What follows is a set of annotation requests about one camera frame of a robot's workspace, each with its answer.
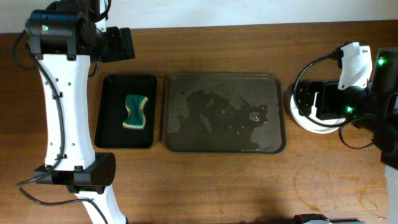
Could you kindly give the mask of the white plate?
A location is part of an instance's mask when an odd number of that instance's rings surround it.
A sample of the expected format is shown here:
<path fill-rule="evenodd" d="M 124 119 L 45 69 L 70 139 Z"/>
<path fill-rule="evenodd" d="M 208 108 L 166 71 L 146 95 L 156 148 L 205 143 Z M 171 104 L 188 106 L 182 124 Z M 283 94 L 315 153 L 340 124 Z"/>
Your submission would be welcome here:
<path fill-rule="evenodd" d="M 325 127 L 325 125 L 340 124 L 344 118 L 338 118 L 329 112 L 321 112 L 317 106 L 317 100 L 321 97 L 324 87 L 322 81 L 305 80 L 298 83 L 298 90 L 295 94 L 296 100 L 302 109 L 299 111 L 294 101 L 294 95 L 290 97 L 289 110 L 293 119 L 304 129 L 316 134 L 329 134 L 338 128 Z"/>

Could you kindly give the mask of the green yellow sponge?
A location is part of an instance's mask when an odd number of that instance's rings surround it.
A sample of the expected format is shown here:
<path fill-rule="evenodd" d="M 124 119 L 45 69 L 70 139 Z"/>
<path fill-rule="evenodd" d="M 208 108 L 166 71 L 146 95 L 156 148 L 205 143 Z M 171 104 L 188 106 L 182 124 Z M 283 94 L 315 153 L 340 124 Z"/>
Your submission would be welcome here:
<path fill-rule="evenodd" d="M 146 116 L 144 109 L 148 102 L 146 96 L 127 95 L 125 107 L 127 110 L 127 118 L 123 121 L 123 127 L 126 129 L 144 129 L 146 125 Z"/>

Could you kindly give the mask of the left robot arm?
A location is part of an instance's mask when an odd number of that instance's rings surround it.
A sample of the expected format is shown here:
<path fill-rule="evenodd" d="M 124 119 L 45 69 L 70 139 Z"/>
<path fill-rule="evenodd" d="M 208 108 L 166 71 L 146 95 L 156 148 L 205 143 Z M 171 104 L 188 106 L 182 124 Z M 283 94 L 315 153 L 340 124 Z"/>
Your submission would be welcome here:
<path fill-rule="evenodd" d="M 54 1 L 35 10 L 21 36 L 42 79 L 48 143 L 32 182 L 64 185 L 93 223 L 127 223 L 113 191 L 116 158 L 91 142 L 87 83 L 91 64 L 134 58 L 129 29 L 106 27 L 110 1 Z"/>

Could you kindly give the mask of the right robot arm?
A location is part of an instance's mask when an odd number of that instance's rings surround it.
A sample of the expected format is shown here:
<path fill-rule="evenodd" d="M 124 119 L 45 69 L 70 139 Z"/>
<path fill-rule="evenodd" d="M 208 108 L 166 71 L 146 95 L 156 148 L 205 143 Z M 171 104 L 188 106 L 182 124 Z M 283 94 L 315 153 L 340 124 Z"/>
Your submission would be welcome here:
<path fill-rule="evenodd" d="M 302 80 L 324 60 L 337 60 L 337 80 Z M 343 133 L 352 124 L 372 133 L 371 146 L 381 151 L 389 196 L 387 223 L 397 223 L 397 48 L 379 49 L 371 57 L 368 45 L 348 42 L 306 65 L 292 84 L 290 112 L 313 133 Z"/>

